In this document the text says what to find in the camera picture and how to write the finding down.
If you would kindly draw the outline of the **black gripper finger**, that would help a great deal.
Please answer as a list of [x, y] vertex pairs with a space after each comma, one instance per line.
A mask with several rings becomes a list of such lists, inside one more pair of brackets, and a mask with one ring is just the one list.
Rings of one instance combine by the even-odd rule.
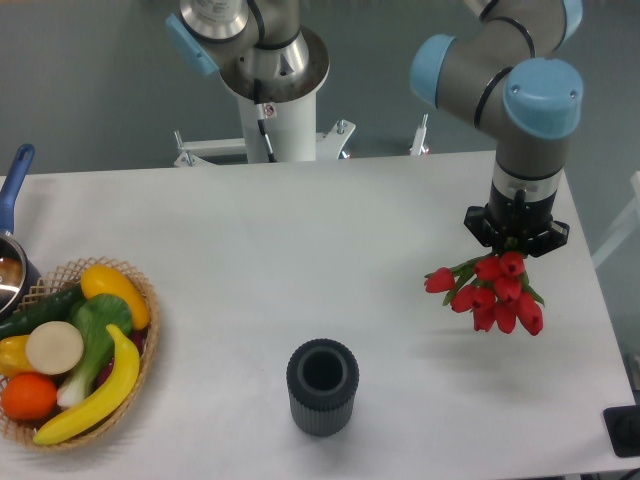
[[487, 206], [469, 206], [464, 217], [464, 225], [482, 246], [500, 247], [500, 232]]
[[551, 220], [539, 233], [525, 242], [524, 254], [541, 257], [567, 244], [570, 226], [564, 222]]

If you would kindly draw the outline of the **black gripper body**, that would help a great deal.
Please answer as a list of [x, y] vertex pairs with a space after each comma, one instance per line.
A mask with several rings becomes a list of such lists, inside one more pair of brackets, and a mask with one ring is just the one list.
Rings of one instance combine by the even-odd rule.
[[552, 208], [556, 193], [544, 199], [530, 200], [525, 190], [505, 195], [491, 185], [487, 204], [487, 222], [494, 239], [533, 239], [548, 237], [552, 230]]

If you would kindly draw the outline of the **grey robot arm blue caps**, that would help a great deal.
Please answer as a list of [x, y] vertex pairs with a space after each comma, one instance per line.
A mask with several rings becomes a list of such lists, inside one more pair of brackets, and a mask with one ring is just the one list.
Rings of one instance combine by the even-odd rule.
[[[416, 96], [497, 143], [491, 193], [464, 222], [497, 252], [539, 257], [565, 245], [552, 207], [583, 81], [554, 57], [579, 26], [578, 1], [473, 1], [481, 30], [469, 41], [435, 35], [409, 72]], [[338, 154], [316, 131], [316, 94], [329, 72], [323, 41], [296, 1], [183, 1], [165, 22], [176, 50], [219, 74], [239, 105], [248, 160], [300, 162]]]

